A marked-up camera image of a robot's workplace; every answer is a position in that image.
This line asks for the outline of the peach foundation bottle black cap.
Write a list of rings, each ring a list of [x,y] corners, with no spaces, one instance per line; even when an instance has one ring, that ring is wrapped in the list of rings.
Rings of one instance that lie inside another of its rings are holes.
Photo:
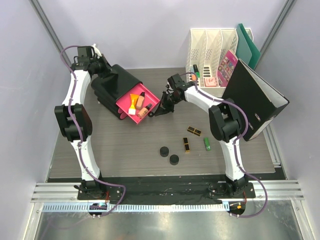
[[[149,110],[151,109],[152,107],[152,104],[149,103],[148,105],[144,106],[138,113],[137,113],[137,116],[142,119],[148,112]]]

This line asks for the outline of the beige foundation bottle black pump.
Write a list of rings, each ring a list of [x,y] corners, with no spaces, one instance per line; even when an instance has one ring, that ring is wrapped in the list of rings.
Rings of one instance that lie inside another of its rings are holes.
[[[143,108],[143,104],[145,101],[145,92],[141,92],[141,94],[138,96],[135,107],[136,109],[140,110]]]

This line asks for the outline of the orange cream tube white cap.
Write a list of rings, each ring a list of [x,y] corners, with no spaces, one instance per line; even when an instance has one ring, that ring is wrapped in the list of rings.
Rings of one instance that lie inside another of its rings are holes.
[[[134,116],[136,114],[136,103],[139,96],[137,94],[130,94],[130,107],[128,108],[128,114],[130,116]]]

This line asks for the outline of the black drawer cabinet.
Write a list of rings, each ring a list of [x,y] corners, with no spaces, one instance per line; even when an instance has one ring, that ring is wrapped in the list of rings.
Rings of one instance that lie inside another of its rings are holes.
[[[120,108],[116,102],[142,82],[118,64],[113,65],[112,70],[113,72],[95,78],[91,82],[91,88],[97,100],[119,120],[122,120],[125,115],[122,112],[119,113]]]

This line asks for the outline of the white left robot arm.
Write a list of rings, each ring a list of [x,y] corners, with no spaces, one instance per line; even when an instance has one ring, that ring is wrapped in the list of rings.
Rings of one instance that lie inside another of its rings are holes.
[[[54,114],[64,138],[73,147],[81,170],[81,182],[76,185],[80,199],[103,199],[107,187],[92,149],[92,121],[85,109],[85,97],[92,76],[105,70],[103,55],[95,44],[77,46],[73,63],[67,65],[70,84],[61,105],[55,106]]]

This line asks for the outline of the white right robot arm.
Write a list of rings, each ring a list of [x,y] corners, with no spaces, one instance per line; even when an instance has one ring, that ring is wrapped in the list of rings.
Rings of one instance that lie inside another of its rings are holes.
[[[211,134],[220,143],[224,157],[225,191],[230,197],[238,197],[249,182],[240,153],[242,122],[239,114],[243,111],[232,99],[214,97],[200,90],[194,81],[186,82],[181,75],[175,74],[168,78],[157,109],[149,115],[157,117],[172,113],[181,101],[192,103],[208,114]]]

